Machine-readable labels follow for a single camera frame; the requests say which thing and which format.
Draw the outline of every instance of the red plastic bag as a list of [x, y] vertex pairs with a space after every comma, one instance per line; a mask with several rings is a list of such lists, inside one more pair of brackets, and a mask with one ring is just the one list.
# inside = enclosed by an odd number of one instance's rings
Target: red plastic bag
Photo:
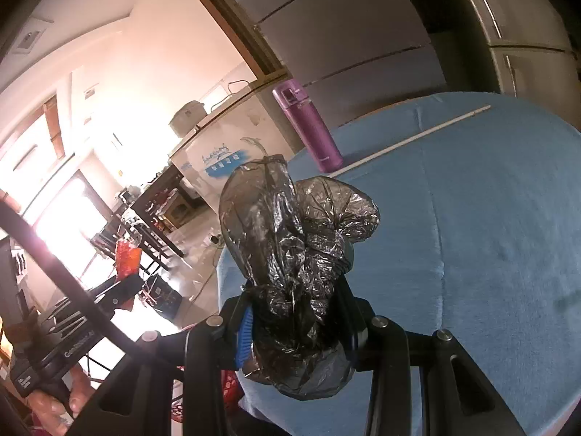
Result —
[[[139, 273], [139, 264], [141, 263], [141, 249], [136, 247], [132, 242], [125, 239], [119, 239], [115, 246], [115, 269], [117, 270], [117, 282], [131, 274]], [[135, 297], [130, 298], [121, 305], [121, 308], [127, 311], [133, 310], [133, 301]]]

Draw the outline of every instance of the table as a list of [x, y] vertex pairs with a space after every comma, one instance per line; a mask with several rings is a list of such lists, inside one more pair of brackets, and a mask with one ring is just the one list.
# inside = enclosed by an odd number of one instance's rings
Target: table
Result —
[[[491, 93], [441, 93], [372, 113], [333, 137], [352, 163], [460, 121], [338, 178], [376, 201], [381, 223], [354, 245], [355, 296], [406, 330], [448, 328], [531, 436], [581, 395], [581, 135], [556, 116]], [[295, 180], [317, 175], [306, 152]], [[225, 251], [220, 305], [244, 279]], [[243, 378], [251, 409], [292, 435], [363, 434], [371, 373], [329, 399], [299, 402]], [[418, 381], [414, 421], [420, 424]]]
[[177, 189], [179, 194], [184, 198], [188, 205], [197, 208], [199, 203], [193, 199], [187, 190], [181, 186], [180, 181], [184, 175], [174, 164], [170, 164], [164, 172], [161, 173], [153, 182], [139, 195], [131, 205], [131, 209], [137, 213], [137, 216], [150, 228], [173, 252], [179, 257], [184, 257], [181, 251], [158, 227], [153, 221], [153, 215], [149, 212], [150, 204], [155, 196], [165, 189]]

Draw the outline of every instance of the tied knot of plastic bag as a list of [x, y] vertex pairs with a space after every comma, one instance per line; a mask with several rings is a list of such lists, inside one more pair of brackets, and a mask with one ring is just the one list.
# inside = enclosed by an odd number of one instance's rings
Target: tied knot of plastic bag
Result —
[[219, 216], [255, 316], [246, 376], [295, 399], [335, 395], [353, 374], [332, 307], [335, 283], [351, 269], [352, 243], [377, 229], [377, 205], [335, 179], [293, 183], [277, 155], [232, 173]]

